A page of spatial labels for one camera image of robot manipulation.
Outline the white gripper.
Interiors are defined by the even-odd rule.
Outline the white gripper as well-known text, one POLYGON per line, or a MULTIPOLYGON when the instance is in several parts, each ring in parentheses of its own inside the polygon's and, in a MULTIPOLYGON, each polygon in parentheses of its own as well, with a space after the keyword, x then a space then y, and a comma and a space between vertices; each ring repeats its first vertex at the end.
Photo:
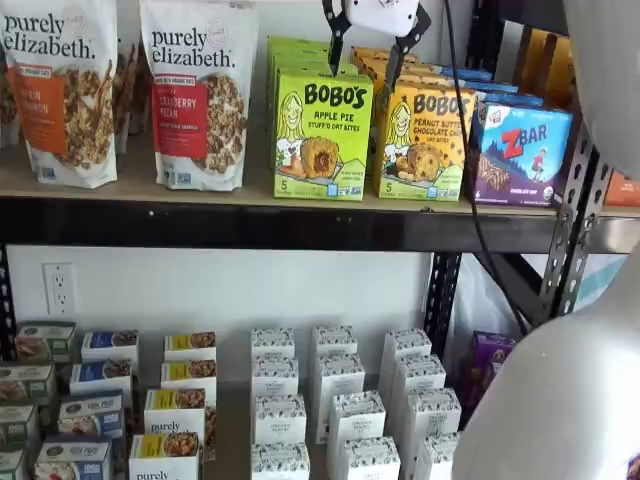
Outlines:
POLYGON ((431 26, 431 18, 418 0, 350 0, 344 2, 344 12, 334 12, 332 0, 322 0, 324 16, 331 29, 328 64, 333 76, 340 65, 346 17, 352 25, 382 33, 407 33, 396 37, 387 62, 384 89, 395 89, 405 56, 421 40, 431 26))

